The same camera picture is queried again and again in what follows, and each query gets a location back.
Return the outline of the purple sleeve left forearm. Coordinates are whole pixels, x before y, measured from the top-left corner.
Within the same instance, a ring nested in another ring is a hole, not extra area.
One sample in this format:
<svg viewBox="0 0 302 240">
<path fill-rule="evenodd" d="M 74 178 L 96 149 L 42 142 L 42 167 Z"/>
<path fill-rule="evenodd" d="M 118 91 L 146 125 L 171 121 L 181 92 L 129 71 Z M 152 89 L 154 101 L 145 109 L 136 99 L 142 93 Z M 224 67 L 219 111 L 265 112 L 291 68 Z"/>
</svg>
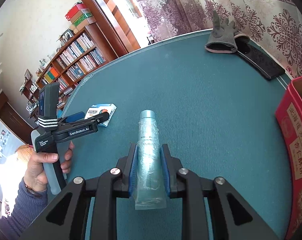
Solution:
<svg viewBox="0 0 302 240">
<path fill-rule="evenodd" d="M 34 191 L 22 179 L 11 215 L 0 217 L 0 232 L 6 239 L 18 239 L 47 204 L 47 189 Z"/>
</svg>

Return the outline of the person's left hand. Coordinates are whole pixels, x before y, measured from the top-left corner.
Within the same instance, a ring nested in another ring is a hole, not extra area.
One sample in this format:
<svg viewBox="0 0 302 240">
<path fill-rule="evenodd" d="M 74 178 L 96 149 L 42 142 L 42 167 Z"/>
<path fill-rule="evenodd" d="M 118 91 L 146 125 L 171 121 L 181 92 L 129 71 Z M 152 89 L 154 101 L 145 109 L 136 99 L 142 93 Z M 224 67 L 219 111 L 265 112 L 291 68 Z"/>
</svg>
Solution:
<svg viewBox="0 0 302 240">
<path fill-rule="evenodd" d="M 64 174 L 71 171 L 73 150 L 75 146 L 70 141 L 68 150 L 65 152 L 65 161 L 61 163 L 61 169 Z M 24 175 L 24 183 L 35 192 L 43 192 L 47 188 L 48 180 L 44 172 L 43 163 L 53 164 L 59 160 L 57 153 L 33 152 Z"/>
</svg>

